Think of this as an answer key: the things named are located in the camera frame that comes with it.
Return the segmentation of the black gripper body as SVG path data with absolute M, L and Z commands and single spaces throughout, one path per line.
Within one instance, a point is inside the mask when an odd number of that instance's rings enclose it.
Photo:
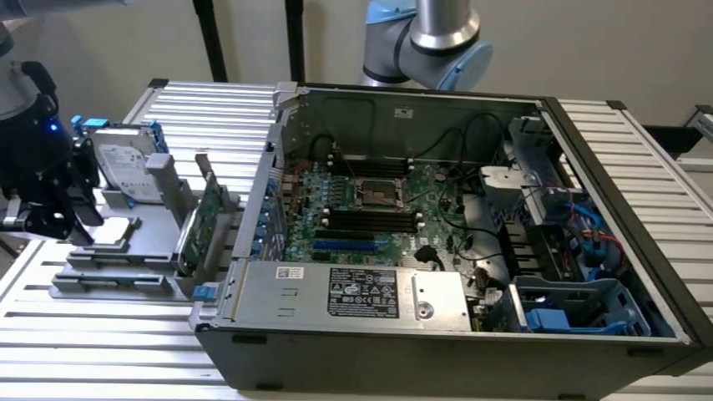
M 1 187 L 19 188 L 71 154 L 71 136 L 57 117 L 57 97 L 37 96 L 30 107 L 1 121 Z

